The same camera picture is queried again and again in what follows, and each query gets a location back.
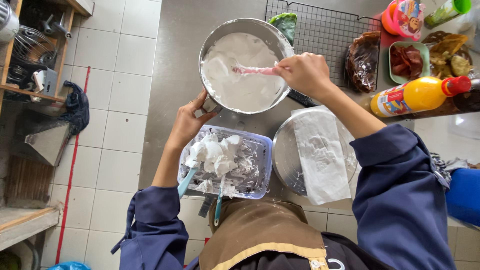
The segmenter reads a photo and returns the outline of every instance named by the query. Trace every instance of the dark bottle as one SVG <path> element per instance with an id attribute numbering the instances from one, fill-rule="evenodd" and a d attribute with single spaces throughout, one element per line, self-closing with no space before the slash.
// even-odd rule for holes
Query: dark bottle
<path id="1" fill-rule="evenodd" d="M 472 88 L 469 92 L 447 98 L 436 109 L 405 114 L 404 117 L 407 119 L 420 119 L 480 111 L 480 78 L 471 79 L 470 81 L 472 82 Z"/>

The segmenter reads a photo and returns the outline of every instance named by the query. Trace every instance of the wire whisk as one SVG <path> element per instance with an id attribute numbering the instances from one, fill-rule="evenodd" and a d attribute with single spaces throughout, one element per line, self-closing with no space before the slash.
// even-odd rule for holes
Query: wire whisk
<path id="1" fill-rule="evenodd" d="M 24 63 L 50 65 L 57 56 L 57 48 L 39 31 L 21 25 L 15 36 L 12 55 Z"/>

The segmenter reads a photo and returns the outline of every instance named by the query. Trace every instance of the bottle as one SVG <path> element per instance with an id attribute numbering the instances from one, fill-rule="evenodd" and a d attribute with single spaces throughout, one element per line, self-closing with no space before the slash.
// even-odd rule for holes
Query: bottle
<path id="1" fill-rule="evenodd" d="M 470 91 L 448 97 L 438 108 L 406 114 L 407 119 L 420 119 L 433 116 L 444 116 L 480 111 L 480 78 L 470 79 Z"/>
<path id="2" fill-rule="evenodd" d="M 472 83 L 466 76 L 446 78 L 422 77 L 376 94 L 370 108 L 375 115 L 391 117 L 424 110 L 433 110 L 447 97 L 470 90 Z"/>

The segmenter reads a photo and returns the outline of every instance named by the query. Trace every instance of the person's right hand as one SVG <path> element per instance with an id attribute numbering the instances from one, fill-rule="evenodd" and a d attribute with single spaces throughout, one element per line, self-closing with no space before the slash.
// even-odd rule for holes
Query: person's right hand
<path id="1" fill-rule="evenodd" d="M 284 58 L 273 68 L 293 89 L 319 100 L 338 89 L 330 81 L 327 63 L 322 55 L 304 52 Z"/>

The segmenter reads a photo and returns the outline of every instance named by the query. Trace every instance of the sleeve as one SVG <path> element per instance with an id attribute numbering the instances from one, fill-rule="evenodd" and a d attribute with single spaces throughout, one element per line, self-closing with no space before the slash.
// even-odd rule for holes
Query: sleeve
<path id="1" fill-rule="evenodd" d="M 363 167 L 352 206 L 359 246 L 396 269 L 455 269 L 444 179 L 422 140 L 394 124 L 350 144 Z"/>
<path id="2" fill-rule="evenodd" d="M 138 191 L 128 208 L 125 235 L 112 249 L 113 254 L 121 248 L 120 270 L 183 269 L 188 233 L 179 212 L 176 187 Z"/>

